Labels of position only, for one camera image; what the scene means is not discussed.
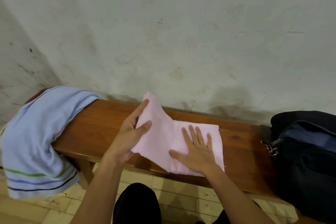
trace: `person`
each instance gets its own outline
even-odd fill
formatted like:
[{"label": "person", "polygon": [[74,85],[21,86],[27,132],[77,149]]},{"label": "person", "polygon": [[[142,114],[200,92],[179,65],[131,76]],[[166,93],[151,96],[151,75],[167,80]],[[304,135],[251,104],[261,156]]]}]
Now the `person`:
[{"label": "person", "polygon": [[[118,135],[104,154],[71,224],[110,224],[111,218],[113,224],[161,223],[161,212],[155,193],[144,184],[129,185],[115,203],[121,172],[125,163],[133,155],[131,149],[152,125],[151,121],[147,121],[135,129],[137,118],[148,102],[148,99],[143,101],[124,120]],[[211,135],[206,135],[208,143],[205,145],[199,128],[196,127],[194,131],[190,126],[189,129],[191,139],[186,129],[182,130],[188,154],[183,156],[172,150],[169,153],[172,158],[208,179],[224,209],[214,223],[274,224],[216,164],[212,152]]]}]

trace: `pink towel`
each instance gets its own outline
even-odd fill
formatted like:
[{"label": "pink towel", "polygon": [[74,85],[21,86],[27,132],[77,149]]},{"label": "pink towel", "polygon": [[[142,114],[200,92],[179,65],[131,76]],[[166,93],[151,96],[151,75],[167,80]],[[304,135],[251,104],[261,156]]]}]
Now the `pink towel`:
[{"label": "pink towel", "polygon": [[222,139],[218,125],[173,120],[164,112],[152,93],[146,92],[143,99],[149,99],[149,104],[140,115],[136,127],[142,126],[148,120],[151,120],[153,124],[150,130],[140,138],[137,145],[133,147],[132,152],[140,153],[140,155],[153,161],[167,172],[203,176],[200,173],[191,171],[169,154],[171,149],[184,155],[188,154],[181,129],[185,127],[191,138],[188,126],[192,125],[194,129],[199,127],[205,144],[208,142],[206,135],[210,133],[215,161],[224,171]]}]

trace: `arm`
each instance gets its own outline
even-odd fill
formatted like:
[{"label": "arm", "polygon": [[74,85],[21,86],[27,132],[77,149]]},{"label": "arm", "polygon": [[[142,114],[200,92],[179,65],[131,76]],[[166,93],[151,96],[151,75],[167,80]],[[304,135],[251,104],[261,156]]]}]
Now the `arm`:
[{"label": "arm", "polygon": [[205,145],[200,129],[196,127],[197,134],[192,126],[189,126],[189,129],[192,141],[186,129],[182,129],[188,147],[187,156],[173,150],[169,152],[170,155],[208,179],[232,224],[274,224],[267,214],[247,198],[216,164],[210,134],[207,134],[208,145]]},{"label": "arm", "polygon": [[152,125],[151,121],[147,121],[141,127],[134,129],[137,117],[140,116],[148,102],[148,99],[143,101],[124,120],[118,135],[104,154],[97,174],[92,180],[71,224],[111,223],[121,172],[125,163],[133,155],[131,149]]}]

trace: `forearm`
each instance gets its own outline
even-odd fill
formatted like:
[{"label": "forearm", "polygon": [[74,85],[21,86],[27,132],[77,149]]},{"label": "forearm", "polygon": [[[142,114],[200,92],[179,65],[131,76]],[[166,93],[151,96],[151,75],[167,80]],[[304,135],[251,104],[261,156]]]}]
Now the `forearm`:
[{"label": "forearm", "polygon": [[71,224],[110,224],[122,169],[102,159]]},{"label": "forearm", "polygon": [[215,190],[231,224],[274,224],[252,200],[229,179],[219,166],[205,177]]}]

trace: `light blue towel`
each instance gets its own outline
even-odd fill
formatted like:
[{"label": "light blue towel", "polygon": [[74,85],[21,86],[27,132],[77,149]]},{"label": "light blue towel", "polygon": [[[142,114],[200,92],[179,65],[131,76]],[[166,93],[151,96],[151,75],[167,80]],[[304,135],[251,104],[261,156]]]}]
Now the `light blue towel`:
[{"label": "light blue towel", "polygon": [[102,97],[90,90],[54,87],[25,104],[7,124],[2,164],[12,198],[58,194],[78,182],[78,171],[51,143],[96,99]]}]

